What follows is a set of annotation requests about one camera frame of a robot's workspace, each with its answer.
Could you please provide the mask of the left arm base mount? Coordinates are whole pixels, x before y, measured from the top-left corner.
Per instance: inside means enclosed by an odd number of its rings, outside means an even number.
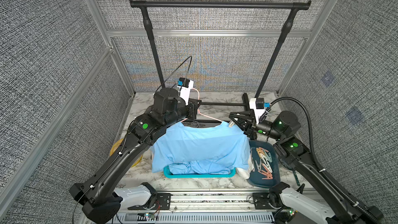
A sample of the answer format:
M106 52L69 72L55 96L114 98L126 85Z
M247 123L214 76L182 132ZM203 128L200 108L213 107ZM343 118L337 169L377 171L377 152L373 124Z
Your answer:
M127 209L130 211L133 210L147 210L147 211L155 211L155 210L169 210L170 209L170 204L171 204L171 196L172 194L169 193L164 193L160 194L158 193L156 195L156 198L151 197L149 202L146 203L143 206L131 206L128 207Z

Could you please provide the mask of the light blue t-shirt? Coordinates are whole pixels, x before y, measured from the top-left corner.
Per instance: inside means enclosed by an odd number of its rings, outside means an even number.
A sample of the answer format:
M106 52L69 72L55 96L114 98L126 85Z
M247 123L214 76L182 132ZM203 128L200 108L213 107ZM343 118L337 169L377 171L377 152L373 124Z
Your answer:
M248 137L227 122L210 128L193 128L179 122L169 127L150 150L152 173L168 167L174 175L228 175L233 169L251 168Z

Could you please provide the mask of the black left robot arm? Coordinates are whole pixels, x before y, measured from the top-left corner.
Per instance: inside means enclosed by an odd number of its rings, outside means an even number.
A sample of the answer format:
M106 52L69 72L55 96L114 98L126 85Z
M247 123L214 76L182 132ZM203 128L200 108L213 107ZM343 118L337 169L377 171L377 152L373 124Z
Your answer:
M202 102L185 100L174 88L163 88L153 98L153 104L131 122L121 145L101 168L69 190L73 199L82 205L84 215L96 224L107 223L125 207L154 207L157 191L149 183L127 190L118 190L116 186L167 128L184 119L195 120Z

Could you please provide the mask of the pink clothes hanger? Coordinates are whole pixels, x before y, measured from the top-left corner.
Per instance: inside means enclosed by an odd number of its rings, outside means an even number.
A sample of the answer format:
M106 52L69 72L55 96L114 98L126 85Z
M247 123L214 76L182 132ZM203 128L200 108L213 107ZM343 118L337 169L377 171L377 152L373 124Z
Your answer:
M190 90L196 91L197 94L198 94L198 100L200 100L200 92L198 91L198 89L192 88L192 89L190 89ZM202 113L200 112L200 110L198 110L197 112L198 112L199 115L201 115L201 116L203 116L203 117L209 118L209 119L214 120L214 121L217 121L217 122L221 122L221 123L223 122L222 120L219 120L219 119L216 119L216 118L213 118L213 117L210 117L210 116L207 116L207 115L202 114Z

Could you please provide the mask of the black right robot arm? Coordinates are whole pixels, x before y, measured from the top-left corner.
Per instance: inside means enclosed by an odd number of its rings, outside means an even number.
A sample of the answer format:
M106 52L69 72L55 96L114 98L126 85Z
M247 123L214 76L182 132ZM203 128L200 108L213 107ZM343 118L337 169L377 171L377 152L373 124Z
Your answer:
M260 121L254 111L231 112L229 118L250 138L263 134L275 139L273 147L278 158L298 171L326 202L318 203L286 183L278 183L269 191L271 206L291 208L317 224L381 223L383 213L376 206L365 206L316 165L309 148L295 137L301 125L294 113L283 111L273 122Z

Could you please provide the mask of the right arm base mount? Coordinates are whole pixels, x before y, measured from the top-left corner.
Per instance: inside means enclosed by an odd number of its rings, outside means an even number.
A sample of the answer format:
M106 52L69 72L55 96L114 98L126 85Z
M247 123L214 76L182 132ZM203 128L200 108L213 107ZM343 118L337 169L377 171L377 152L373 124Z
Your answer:
M248 198L248 203L253 204L256 210L274 209L268 198L268 192L255 192Z

